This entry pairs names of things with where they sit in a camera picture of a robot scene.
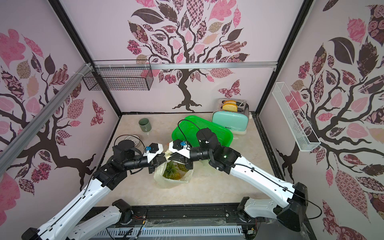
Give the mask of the green-yellow pineapple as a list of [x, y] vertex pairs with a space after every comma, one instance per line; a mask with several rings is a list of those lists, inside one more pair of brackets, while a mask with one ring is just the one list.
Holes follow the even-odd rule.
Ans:
[[182, 178], [182, 171], [174, 162], [168, 162], [163, 177], [170, 180], [180, 180]]

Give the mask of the yellow translucent plastic bag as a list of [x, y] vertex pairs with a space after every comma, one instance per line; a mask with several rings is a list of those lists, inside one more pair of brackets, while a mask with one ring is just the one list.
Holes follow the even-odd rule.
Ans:
[[161, 189], [171, 189], [187, 184], [193, 177], [194, 170], [188, 170], [185, 165], [169, 160], [172, 152], [165, 152], [166, 162], [161, 164], [154, 173], [154, 180]]

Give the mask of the green plastic basket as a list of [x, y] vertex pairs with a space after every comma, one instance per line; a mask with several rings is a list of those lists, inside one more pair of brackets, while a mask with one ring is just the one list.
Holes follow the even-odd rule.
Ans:
[[184, 141], [185, 137], [187, 137], [187, 140], [192, 145], [192, 147], [198, 147], [199, 141], [196, 136], [198, 132], [197, 127], [200, 129], [210, 129], [213, 133], [216, 134], [222, 146], [229, 147], [233, 141], [233, 134], [231, 131], [218, 124], [204, 120], [197, 116], [188, 116], [184, 121], [181, 121], [172, 132], [172, 140]]

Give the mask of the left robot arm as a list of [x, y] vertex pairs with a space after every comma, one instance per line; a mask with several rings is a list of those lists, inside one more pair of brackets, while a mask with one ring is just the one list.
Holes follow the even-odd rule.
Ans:
[[89, 240], [114, 224], [133, 221], [132, 206], [117, 200], [101, 213], [83, 222], [83, 217], [135, 169], [148, 168], [150, 173], [166, 161], [161, 144], [152, 143], [142, 153], [129, 140], [113, 147], [110, 161], [98, 169], [87, 186], [58, 214], [39, 228], [29, 228], [23, 240]]

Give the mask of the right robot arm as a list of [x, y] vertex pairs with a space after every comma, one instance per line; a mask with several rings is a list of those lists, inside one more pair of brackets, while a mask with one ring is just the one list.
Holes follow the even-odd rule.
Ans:
[[230, 147], [221, 145], [210, 129], [197, 132], [198, 146], [174, 140], [169, 144], [171, 161], [192, 165], [207, 160], [214, 169], [237, 177], [266, 194], [268, 200], [245, 198], [240, 211], [251, 218], [276, 219], [286, 228], [300, 232], [308, 207], [308, 188], [302, 183], [292, 184], [270, 175], [249, 162]]

